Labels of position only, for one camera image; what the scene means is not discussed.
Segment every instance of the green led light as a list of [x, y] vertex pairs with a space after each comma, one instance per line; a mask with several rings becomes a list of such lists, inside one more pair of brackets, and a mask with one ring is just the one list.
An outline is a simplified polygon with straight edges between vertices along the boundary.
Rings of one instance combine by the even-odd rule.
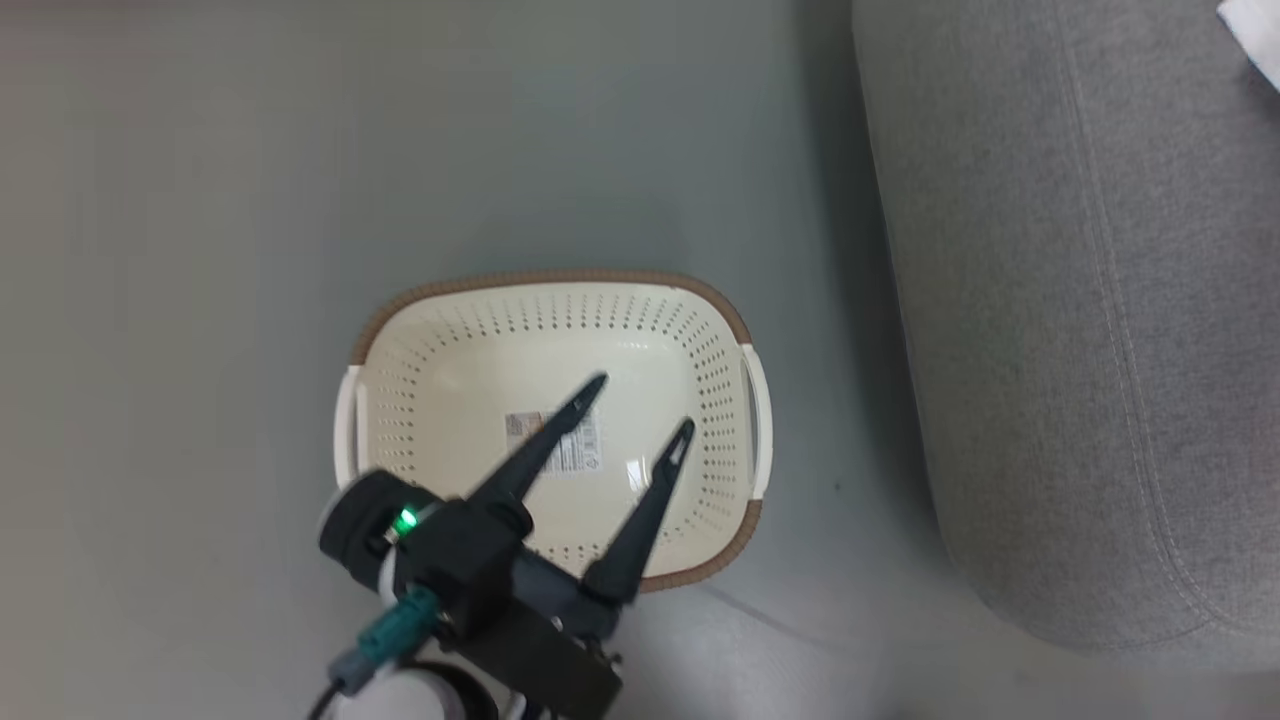
[[417, 527], [417, 514], [413, 512], [412, 507], [406, 507], [404, 510], [401, 510], [399, 515], [396, 516], [396, 520], [392, 523], [390, 532], [396, 537], [402, 538], [407, 536], [408, 532], [416, 527]]

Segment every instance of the plastic basket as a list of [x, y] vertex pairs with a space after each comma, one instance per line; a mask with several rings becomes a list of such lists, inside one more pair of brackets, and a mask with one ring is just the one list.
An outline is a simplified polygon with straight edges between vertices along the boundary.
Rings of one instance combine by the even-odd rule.
[[466, 495], [593, 373], [609, 384], [526, 497], [526, 544], [581, 574], [648, 487], [677, 421], [694, 450], [643, 589], [701, 580], [746, 546], [773, 456], [768, 386], [713, 288], [660, 273], [562, 272], [422, 286], [366, 327], [338, 392], [338, 484], [385, 468]]

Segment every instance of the cable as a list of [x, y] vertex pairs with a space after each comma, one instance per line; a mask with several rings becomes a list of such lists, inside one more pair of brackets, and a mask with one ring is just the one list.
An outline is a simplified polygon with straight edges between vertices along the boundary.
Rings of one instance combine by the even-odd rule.
[[333, 705], [333, 698], [335, 697], [338, 697], [338, 683], [330, 683], [320, 693], [320, 697], [316, 698], [316, 703], [311, 706], [311, 712], [307, 712], [307, 720], [321, 720], [329, 712], [329, 706]]
[[360, 633], [356, 647], [329, 664], [329, 682], [339, 693], [355, 696], [379, 667], [416, 651], [431, 637], [439, 623], [438, 610], [439, 601], [431, 591], [411, 587], [398, 603]]

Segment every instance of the brown basket rim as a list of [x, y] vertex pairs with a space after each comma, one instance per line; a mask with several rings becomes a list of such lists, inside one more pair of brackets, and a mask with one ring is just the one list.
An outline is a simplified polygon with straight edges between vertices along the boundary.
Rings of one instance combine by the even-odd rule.
[[[728, 323], [730, 329], [733, 332], [733, 340], [736, 340], [739, 345], [749, 345], [751, 342], [751, 334], [748, 332], [746, 323], [742, 322], [742, 316], [737, 313], [737, 309], [733, 307], [728, 299], [721, 295], [719, 291], [699, 279], [675, 273], [649, 270], [538, 270], [524, 273], [499, 273], [458, 281], [426, 283], [407, 290], [379, 307], [378, 311], [374, 313], [374, 316], [370, 318], [369, 323], [365, 324], [365, 329], [360, 333], [360, 337], [356, 340], [356, 347], [351, 352], [351, 364], [364, 365], [369, 357], [369, 350], [374, 345], [374, 338], [378, 337], [378, 333], [381, 332], [383, 327], [397, 313], [419, 300], [452, 295], [456, 292], [509, 287], [516, 284], [575, 282], [657, 284], [686, 290], [710, 302], [712, 306], [719, 311], [719, 314]], [[746, 511], [742, 514], [742, 521], [739, 524], [737, 532], [733, 533], [728, 544], [716, 553], [714, 557], [686, 570], [645, 578], [640, 583], [640, 592], [654, 592], [699, 583], [723, 570], [730, 562], [741, 555], [748, 541], [751, 539], [751, 536], [755, 533], [755, 527], [760, 521], [760, 511], [763, 507], [763, 500], [748, 501]]]

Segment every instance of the fabric upholstery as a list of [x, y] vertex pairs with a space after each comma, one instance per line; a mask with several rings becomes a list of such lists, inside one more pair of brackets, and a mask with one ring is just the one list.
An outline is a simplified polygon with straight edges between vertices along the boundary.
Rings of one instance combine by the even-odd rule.
[[943, 537], [1083, 651], [1280, 666], [1280, 94], [1193, 0], [856, 0]]

